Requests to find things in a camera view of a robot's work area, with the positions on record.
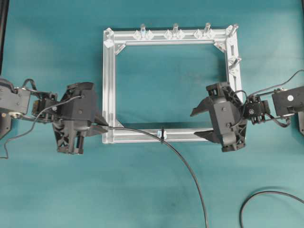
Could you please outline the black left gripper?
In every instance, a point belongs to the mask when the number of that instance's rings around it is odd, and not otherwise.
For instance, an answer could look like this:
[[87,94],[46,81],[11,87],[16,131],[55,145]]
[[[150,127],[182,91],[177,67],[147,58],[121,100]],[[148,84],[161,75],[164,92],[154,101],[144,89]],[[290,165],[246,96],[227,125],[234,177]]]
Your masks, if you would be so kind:
[[59,106],[57,119],[52,123],[57,151],[67,154],[83,154],[84,138],[107,133],[109,126],[104,117],[96,113],[97,94],[91,82],[67,86]]

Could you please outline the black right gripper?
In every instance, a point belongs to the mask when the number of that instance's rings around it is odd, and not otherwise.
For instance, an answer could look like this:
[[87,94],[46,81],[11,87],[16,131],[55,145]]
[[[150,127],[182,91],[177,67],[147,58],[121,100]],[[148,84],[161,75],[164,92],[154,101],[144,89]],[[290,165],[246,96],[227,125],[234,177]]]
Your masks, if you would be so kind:
[[242,149],[246,145],[247,120],[243,117],[243,103],[227,82],[206,87],[209,94],[190,116],[209,112],[213,130],[195,132],[200,138],[220,143],[223,152]]

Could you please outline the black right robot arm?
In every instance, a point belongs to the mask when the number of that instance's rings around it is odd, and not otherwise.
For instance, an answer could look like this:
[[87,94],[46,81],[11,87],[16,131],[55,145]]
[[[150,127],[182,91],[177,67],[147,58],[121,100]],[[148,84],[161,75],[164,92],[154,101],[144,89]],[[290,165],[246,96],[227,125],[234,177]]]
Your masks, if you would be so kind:
[[[246,145],[248,121],[260,124],[273,121],[280,127],[288,127],[291,116],[304,110],[304,88],[275,89],[272,92],[251,94],[242,102],[229,82],[209,85],[208,96],[192,110],[191,116],[208,112],[212,130],[195,132],[199,138],[219,143],[223,152],[242,149]],[[269,102],[262,96],[271,95],[275,116],[271,115]]]

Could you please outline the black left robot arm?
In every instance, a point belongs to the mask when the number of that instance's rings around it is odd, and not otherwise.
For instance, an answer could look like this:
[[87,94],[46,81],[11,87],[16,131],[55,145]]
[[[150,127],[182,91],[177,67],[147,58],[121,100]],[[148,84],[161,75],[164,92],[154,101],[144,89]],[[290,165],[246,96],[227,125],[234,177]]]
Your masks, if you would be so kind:
[[22,87],[1,79],[1,138],[11,130],[13,119],[51,123],[57,151],[67,154],[83,154],[84,138],[104,134],[109,126],[98,111],[97,94],[91,82],[68,85],[58,100],[56,93],[37,90],[32,79],[26,79]]

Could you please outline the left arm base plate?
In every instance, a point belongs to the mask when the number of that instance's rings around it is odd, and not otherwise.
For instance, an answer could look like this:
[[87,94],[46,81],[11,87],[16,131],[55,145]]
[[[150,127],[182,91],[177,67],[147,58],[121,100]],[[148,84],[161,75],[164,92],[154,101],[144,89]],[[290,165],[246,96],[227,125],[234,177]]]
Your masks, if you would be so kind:
[[2,139],[11,131],[12,118],[9,112],[0,113],[0,138]]

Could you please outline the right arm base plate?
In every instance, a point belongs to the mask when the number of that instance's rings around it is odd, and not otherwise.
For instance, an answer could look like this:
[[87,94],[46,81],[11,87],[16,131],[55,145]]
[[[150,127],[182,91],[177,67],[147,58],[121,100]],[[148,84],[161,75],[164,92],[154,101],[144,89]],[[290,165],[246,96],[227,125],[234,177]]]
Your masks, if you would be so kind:
[[304,136],[304,112],[298,112],[299,132]]

